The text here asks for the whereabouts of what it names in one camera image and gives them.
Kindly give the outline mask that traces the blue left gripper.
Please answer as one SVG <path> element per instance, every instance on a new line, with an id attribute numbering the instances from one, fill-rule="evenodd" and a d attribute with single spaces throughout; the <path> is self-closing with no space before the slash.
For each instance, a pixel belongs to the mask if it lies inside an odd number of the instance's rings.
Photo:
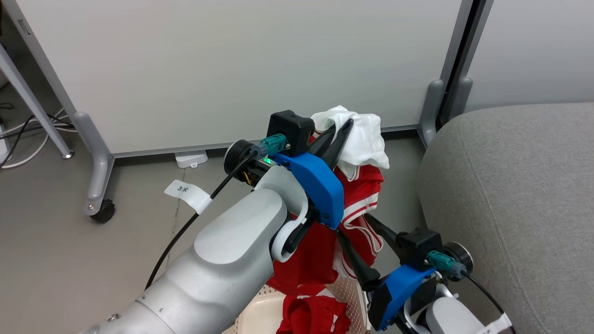
<path id="1" fill-rule="evenodd" d="M 333 173 L 350 135 L 354 120 L 337 128 L 335 124 L 318 135 L 309 144 L 309 153 L 297 156 L 276 154 L 273 160 L 286 167 L 319 211 L 319 221 L 331 230 L 337 230 L 343 220 L 343 185 Z"/>

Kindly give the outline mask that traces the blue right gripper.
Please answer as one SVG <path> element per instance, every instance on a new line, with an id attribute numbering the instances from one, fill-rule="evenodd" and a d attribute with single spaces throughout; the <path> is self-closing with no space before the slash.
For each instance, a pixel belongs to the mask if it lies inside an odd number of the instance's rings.
<path id="1" fill-rule="evenodd" d="M 398 234 L 369 213 L 365 213 L 363 217 L 394 254 L 399 254 Z M 367 265 L 348 236 L 339 229 L 336 230 L 336 234 L 343 254 L 347 257 L 362 290 L 373 291 L 368 307 L 369 322 L 374 330 L 383 331 L 390 326 L 390 321 L 397 316 L 423 281 L 435 272 L 435 268 L 430 266 L 427 270 L 417 270 L 409 265 L 402 265 L 381 282 L 379 271 Z"/>

